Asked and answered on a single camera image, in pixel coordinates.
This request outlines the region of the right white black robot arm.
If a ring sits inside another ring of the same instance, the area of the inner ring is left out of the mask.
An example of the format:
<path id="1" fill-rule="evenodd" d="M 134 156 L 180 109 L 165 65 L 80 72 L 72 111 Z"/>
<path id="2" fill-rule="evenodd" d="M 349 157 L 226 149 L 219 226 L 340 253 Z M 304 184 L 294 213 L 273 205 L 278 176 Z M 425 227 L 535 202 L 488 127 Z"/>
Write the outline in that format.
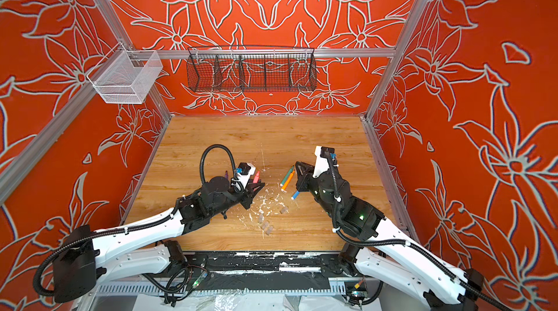
<path id="1" fill-rule="evenodd" d="M 362 276 L 372 277 L 420 301 L 430 310 L 477 310 L 484 301 L 497 310 L 507 306 L 482 290 L 484 277 L 445 262 L 408 237 L 379 209 L 353 196 L 335 161 L 317 166 L 294 165 L 300 193 L 309 193 L 346 244 L 345 261 Z"/>

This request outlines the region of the pink marker pen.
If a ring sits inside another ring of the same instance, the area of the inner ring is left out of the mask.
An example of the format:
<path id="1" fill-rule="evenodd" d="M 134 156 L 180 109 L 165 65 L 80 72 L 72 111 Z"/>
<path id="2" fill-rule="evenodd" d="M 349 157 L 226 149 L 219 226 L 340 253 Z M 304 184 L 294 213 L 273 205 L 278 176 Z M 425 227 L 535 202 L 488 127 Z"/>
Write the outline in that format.
<path id="1" fill-rule="evenodd" d="M 260 181 L 260 171 L 257 171 L 256 174 L 254 175 L 252 183 L 257 184 L 259 181 Z"/>

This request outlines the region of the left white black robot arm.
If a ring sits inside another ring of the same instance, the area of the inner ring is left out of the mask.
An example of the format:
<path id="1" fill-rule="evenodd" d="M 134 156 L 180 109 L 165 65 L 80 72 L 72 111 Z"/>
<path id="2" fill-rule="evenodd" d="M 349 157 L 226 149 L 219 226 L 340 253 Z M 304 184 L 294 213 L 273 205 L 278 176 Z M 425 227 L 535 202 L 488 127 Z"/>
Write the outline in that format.
<path id="1" fill-rule="evenodd" d="M 187 266 L 179 236 L 198 230 L 240 204 L 249 209 L 264 188 L 250 178 L 230 182 L 214 177 L 160 213 L 117 228 L 75 229 L 37 267 L 33 290 L 56 303 L 74 301 L 98 283 L 136 275 L 170 276 Z"/>

